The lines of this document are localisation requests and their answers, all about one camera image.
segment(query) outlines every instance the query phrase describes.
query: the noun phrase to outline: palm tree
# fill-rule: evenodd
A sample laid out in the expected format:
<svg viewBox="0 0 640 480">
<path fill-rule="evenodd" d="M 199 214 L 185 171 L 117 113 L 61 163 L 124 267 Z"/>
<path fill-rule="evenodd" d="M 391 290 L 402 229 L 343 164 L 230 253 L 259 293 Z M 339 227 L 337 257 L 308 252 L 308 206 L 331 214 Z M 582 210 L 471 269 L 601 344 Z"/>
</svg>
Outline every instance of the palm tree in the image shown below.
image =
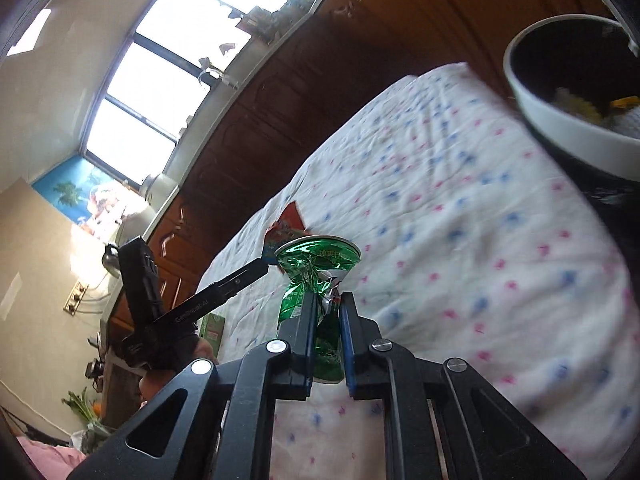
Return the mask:
<svg viewBox="0 0 640 480">
<path fill-rule="evenodd" d="M 58 203 L 69 207 L 75 207 L 80 202 L 80 188 L 73 182 L 67 180 L 66 182 L 57 183 L 53 191 L 60 193 Z"/>
</svg>

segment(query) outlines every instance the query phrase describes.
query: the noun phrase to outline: black device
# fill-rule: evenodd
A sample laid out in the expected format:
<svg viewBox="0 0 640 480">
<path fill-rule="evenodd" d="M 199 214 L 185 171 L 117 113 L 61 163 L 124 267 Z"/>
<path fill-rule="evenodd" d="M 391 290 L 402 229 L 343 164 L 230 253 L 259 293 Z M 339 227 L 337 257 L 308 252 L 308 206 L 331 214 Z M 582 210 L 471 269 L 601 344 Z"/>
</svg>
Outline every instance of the black device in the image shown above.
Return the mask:
<svg viewBox="0 0 640 480">
<path fill-rule="evenodd" d="M 254 260 L 158 316 L 159 293 L 149 289 L 158 284 L 153 254 L 139 238 L 119 253 L 136 323 L 123 343 L 131 365 L 185 361 L 182 342 L 193 336 L 193 319 L 267 268 Z M 275 401 L 304 401 L 311 392 L 318 301 L 307 292 L 300 316 L 284 320 L 276 339 L 240 360 L 191 362 L 69 480 L 267 480 Z M 584 478 L 467 362 L 415 358 L 358 316 L 350 292 L 341 295 L 338 315 L 350 395 L 384 402 L 387 479 L 439 479 L 444 471 L 451 480 Z"/>
</svg>

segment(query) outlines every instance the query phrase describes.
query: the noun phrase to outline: beige wall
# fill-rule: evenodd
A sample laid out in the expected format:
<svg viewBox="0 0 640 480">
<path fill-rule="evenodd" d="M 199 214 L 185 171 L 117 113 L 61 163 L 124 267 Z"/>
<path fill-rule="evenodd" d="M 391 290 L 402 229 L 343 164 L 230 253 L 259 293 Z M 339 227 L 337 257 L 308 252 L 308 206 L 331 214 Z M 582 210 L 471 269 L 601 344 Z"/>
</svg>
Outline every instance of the beige wall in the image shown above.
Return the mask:
<svg viewBox="0 0 640 480">
<path fill-rule="evenodd" d="M 36 47 L 0 65 L 0 191 L 78 150 L 82 124 L 151 0 L 52 0 Z"/>
<path fill-rule="evenodd" d="M 103 250 L 25 181 L 0 194 L 0 404 L 62 438 L 81 429 L 60 399 L 91 391 L 84 369 L 97 351 L 86 338 L 100 318 L 71 317 L 62 307 L 76 280 L 95 286 L 104 276 Z M 7 311 L 3 298 L 17 275 L 22 286 Z"/>
</svg>

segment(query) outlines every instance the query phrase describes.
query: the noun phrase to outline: wall socket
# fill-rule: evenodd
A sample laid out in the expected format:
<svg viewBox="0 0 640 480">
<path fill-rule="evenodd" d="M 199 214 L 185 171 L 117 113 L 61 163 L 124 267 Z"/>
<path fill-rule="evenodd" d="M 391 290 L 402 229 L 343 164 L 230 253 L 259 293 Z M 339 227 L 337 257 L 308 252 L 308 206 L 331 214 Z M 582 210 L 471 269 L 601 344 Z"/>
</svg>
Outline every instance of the wall socket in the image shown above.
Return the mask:
<svg viewBox="0 0 640 480">
<path fill-rule="evenodd" d="M 71 294 L 69 294 L 69 297 L 66 300 L 65 306 L 62 307 L 62 310 L 74 316 L 76 314 L 76 310 L 78 310 L 78 307 L 80 306 L 82 298 L 84 298 L 86 290 L 87 285 L 76 282 L 74 288 L 71 290 Z"/>
</svg>

